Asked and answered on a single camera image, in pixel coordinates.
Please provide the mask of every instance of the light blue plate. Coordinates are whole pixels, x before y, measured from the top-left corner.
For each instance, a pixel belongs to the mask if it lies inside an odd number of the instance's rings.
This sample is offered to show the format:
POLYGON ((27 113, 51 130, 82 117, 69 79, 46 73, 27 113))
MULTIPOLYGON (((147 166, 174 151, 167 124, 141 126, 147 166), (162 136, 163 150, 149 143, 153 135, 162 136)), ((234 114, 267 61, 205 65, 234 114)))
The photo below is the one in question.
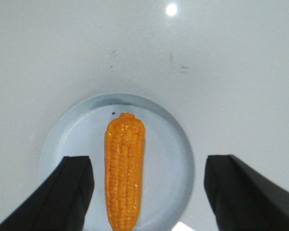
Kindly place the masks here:
POLYGON ((169 231, 192 192, 194 159, 181 126, 150 100, 130 94, 108 94, 71 108, 44 144, 40 181, 49 176, 63 156, 88 155, 95 188, 84 231, 112 231, 105 205, 104 133, 108 123, 122 112, 135 114, 146 127, 142 207, 134 231, 169 231))

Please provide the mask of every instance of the white surface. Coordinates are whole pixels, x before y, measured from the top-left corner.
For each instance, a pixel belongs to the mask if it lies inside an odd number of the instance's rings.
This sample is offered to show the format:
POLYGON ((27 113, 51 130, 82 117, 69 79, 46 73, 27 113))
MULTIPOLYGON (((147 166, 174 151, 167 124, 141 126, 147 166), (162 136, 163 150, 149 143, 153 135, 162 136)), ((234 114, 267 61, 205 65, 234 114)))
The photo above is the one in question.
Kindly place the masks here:
POLYGON ((192 229, 217 230, 209 154, 235 154, 289 191, 289 0, 177 0, 173 17, 169 3, 0 1, 0 222, 38 186, 62 114, 110 92, 157 102, 186 131, 192 229))
POLYGON ((141 119, 146 133, 142 205, 134 231, 169 231, 184 212, 193 190, 193 154, 178 122, 144 98, 107 94, 71 108, 47 137, 39 165, 40 181, 48 178, 63 156, 89 156, 94 192, 85 231, 112 231, 105 202, 104 135, 110 121, 123 112, 141 119))

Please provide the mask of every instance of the plate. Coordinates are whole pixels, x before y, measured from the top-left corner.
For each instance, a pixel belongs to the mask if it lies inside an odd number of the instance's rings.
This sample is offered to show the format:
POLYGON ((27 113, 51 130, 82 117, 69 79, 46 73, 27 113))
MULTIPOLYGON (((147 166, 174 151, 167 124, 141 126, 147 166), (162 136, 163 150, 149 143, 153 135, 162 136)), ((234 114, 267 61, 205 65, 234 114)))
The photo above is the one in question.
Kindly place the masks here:
POLYGON ((146 127, 143 196, 134 231, 169 231, 184 212, 194 183, 194 159, 183 129, 158 104, 130 94, 107 94, 87 99, 57 122, 44 144, 39 164, 40 181, 63 156, 87 155, 95 188, 84 231, 112 231, 104 190, 104 134, 108 123, 129 112, 146 127))

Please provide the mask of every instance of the white table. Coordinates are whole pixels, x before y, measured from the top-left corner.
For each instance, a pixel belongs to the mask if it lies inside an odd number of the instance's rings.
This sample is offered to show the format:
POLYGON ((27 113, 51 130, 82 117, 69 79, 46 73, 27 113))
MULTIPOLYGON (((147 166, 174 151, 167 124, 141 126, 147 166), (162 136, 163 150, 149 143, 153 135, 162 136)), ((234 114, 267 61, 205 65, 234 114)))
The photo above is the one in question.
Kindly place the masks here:
POLYGON ((195 155, 180 219, 216 231, 210 154, 289 191, 289 1, 0 1, 0 222, 39 185, 39 155, 71 106, 112 92, 166 108, 195 155))

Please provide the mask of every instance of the orange corn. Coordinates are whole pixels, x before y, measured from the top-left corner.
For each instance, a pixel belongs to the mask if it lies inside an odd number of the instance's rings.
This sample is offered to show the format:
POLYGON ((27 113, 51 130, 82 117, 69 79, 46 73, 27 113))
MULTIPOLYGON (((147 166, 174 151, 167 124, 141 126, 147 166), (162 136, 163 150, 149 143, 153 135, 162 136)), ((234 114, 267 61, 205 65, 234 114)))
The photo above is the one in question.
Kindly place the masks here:
POLYGON ((131 231, 140 213, 145 127, 122 113, 105 133, 105 197, 113 231, 131 231))

